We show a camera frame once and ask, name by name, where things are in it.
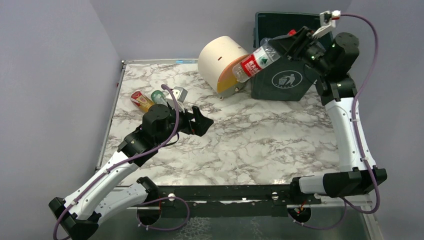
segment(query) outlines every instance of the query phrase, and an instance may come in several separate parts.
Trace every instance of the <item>screw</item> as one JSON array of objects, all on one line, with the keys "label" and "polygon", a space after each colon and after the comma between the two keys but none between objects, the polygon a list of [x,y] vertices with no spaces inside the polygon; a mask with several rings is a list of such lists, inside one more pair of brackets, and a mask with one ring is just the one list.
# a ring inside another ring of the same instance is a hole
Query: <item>screw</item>
[{"label": "screw", "polygon": [[170,198],[170,199],[169,199],[169,201],[173,202],[173,201],[175,200],[175,194],[170,193],[170,194],[168,195],[168,198]]},{"label": "screw", "polygon": [[271,198],[272,198],[272,200],[278,200],[278,193],[273,192],[273,193],[271,194]]}]

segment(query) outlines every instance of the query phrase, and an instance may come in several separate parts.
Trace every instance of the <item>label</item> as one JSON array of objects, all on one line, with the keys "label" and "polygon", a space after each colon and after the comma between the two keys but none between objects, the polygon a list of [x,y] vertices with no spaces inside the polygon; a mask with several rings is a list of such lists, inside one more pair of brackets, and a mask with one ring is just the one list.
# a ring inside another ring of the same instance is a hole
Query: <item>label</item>
[{"label": "label", "polygon": [[241,61],[241,67],[247,76],[252,77],[259,73],[262,69],[266,68],[273,61],[268,57],[264,48],[261,46],[256,49],[250,56]]},{"label": "label", "polygon": [[149,108],[155,104],[140,91],[136,91],[131,95],[131,102],[145,113],[147,113]]},{"label": "label", "polygon": [[268,57],[264,47],[260,47],[253,52],[254,58],[261,69],[268,67],[273,61]]},{"label": "label", "polygon": [[271,82],[276,88],[291,89],[299,85],[303,80],[300,72],[294,70],[280,71],[272,77]]},{"label": "label", "polygon": [[246,75],[249,77],[252,77],[262,70],[262,68],[256,62],[255,56],[253,54],[241,61],[240,64]]}]

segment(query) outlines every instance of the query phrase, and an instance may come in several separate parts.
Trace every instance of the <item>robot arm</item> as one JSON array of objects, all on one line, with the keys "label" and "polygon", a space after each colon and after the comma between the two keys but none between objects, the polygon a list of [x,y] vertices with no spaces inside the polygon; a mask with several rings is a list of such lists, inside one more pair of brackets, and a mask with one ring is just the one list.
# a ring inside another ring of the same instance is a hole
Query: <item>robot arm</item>
[{"label": "robot arm", "polygon": [[[142,124],[124,138],[107,164],[72,194],[50,201],[50,209],[72,239],[88,239],[105,220],[146,200],[154,185],[149,180],[139,180],[121,191],[113,189],[158,153],[158,150],[151,151],[173,134],[177,122],[177,133],[197,136],[203,136],[214,123],[212,119],[203,116],[196,106],[192,107],[193,113],[184,109],[179,110],[177,115],[175,109],[178,111],[179,107],[163,104],[150,107],[143,116]],[[125,162],[142,153],[147,155]]]},{"label": "robot arm", "polygon": [[[364,159],[371,166],[377,184],[387,179],[386,170],[377,168],[368,149],[358,105],[352,109],[357,89],[348,71],[359,55],[359,40],[353,34],[342,32],[334,38],[327,50],[322,49],[316,42],[317,38],[328,33],[332,26],[335,27],[332,22],[339,17],[339,11],[323,12],[320,15],[323,26],[317,31],[303,27],[295,34],[268,41],[282,56],[303,61],[321,76],[316,83],[316,89],[334,128],[340,172],[297,177],[293,181],[304,194],[318,193],[332,198],[362,195],[374,189]],[[364,149],[364,155],[361,155],[361,147]]]}]

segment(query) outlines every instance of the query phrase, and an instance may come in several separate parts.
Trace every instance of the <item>green bottle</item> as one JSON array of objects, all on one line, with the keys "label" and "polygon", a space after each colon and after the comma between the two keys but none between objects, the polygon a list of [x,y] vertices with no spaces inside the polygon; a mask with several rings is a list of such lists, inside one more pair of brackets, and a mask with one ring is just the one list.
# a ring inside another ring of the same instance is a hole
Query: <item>green bottle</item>
[{"label": "green bottle", "polygon": [[151,100],[155,103],[155,104],[163,104],[163,105],[167,105],[167,100],[165,99],[165,95],[162,91],[160,90],[156,90],[154,91],[151,96],[150,96]]}]

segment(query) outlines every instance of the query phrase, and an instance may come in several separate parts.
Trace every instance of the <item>plastic bottle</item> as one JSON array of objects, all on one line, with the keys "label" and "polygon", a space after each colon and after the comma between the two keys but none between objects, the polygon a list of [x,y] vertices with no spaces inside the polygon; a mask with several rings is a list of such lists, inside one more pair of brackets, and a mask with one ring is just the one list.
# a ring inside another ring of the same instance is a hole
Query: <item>plastic bottle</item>
[{"label": "plastic bottle", "polygon": [[150,98],[155,104],[163,104],[165,106],[167,105],[167,100],[165,99],[165,95],[160,90],[154,91],[151,94]]},{"label": "plastic bottle", "polygon": [[262,46],[232,68],[232,73],[238,82],[246,82],[281,57],[275,48],[268,44],[269,39],[262,39],[261,43],[264,42]]},{"label": "plastic bottle", "polygon": [[262,40],[260,41],[259,45],[262,46],[262,45],[268,43],[268,41],[271,40],[271,39],[272,38],[270,38],[270,37],[262,38]]}]

